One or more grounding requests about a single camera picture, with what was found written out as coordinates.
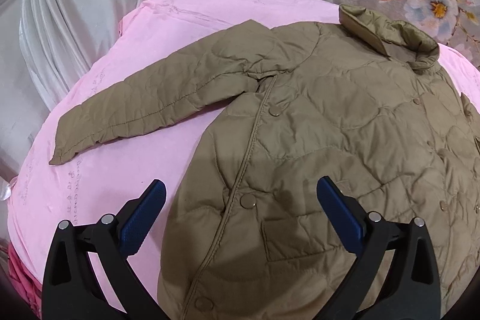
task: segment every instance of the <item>jacket sleeve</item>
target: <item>jacket sleeve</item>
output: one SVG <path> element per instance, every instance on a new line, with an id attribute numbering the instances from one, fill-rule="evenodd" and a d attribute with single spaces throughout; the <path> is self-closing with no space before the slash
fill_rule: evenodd
<path id="1" fill-rule="evenodd" d="M 256 91 L 260 79 L 305 60 L 318 38 L 316 23 L 270 30 L 250 20 L 192 43 L 64 114 L 50 164 L 68 162 L 96 143 L 144 135 L 208 104 Z"/>

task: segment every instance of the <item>pink fabric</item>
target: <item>pink fabric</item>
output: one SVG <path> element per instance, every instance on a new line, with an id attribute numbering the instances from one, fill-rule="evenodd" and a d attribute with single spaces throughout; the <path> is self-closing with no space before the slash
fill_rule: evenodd
<path id="1" fill-rule="evenodd" d="M 42 318 L 42 285 L 18 258 L 11 243 L 8 245 L 8 272 L 15 290 L 30 305 L 37 317 Z"/>
<path id="2" fill-rule="evenodd" d="M 9 233 L 39 281 L 58 222 L 96 222 L 138 197 L 155 178 L 168 199 L 138 254 L 129 262 L 156 298 L 160 248 L 172 197 L 205 128 L 222 108 L 203 111 L 174 127 L 90 149 L 59 167 L 48 165 L 59 117 L 96 92 L 204 36 L 248 19 L 267 27 L 297 21 L 338 23 L 338 6 L 321 0 L 148 0 L 126 15 L 122 36 L 52 111 L 23 163 L 9 199 Z M 480 74 L 460 54 L 442 46 L 441 63 L 455 85 L 480 107 Z M 101 267 L 92 263 L 109 302 L 120 307 Z"/>

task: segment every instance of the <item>blue gripper pad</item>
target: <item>blue gripper pad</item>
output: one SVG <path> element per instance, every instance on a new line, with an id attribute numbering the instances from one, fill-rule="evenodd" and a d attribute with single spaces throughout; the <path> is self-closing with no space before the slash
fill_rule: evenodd
<path id="1" fill-rule="evenodd" d="M 121 255 L 128 257 L 138 252 L 165 205 L 166 192 L 164 183 L 156 179 L 138 199 L 137 207 L 118 233 L 118 250 Z"/>
<path id="2" fill-rule="evenodd" d="M 324 176 L 317 183 L 317 198 L 345 250 L 360 256 L 363 252 L 363 228 L 345 204 L 347 197 L 328 176 Z"/>

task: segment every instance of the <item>olive green quilted jacket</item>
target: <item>olive green quilted jacket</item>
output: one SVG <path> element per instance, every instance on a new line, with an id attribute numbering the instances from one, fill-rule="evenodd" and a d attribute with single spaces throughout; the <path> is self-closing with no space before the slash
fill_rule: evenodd
<path id="1" fill-rule="evenodd" d="M 354 260 L 316 199 L 324 175 L 366 211 L 426 220 L 443 312 L 474 275 L 480 116 L 425 33 L 360 7 L 341 6 L 340 22 L 244 22 L 60 119 L 51 164 L 236 97 L 203 134 L 170 210 L 158 300 L 173 320 L 310 320 Z"/>

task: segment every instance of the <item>dark pink cloth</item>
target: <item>dark pink cloth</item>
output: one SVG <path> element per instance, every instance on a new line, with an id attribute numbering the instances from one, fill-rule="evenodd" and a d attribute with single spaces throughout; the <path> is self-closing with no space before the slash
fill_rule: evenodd
<path id="1" fill-rule="evenodd" d="M 8 257 L 8 272 L 13 287 L 28 305 L 30 305 L 32 311 L 41 319 L 41 283 L 35 279 L 18 258 L 18 254 L 12 243 L 8 245 Z"/>

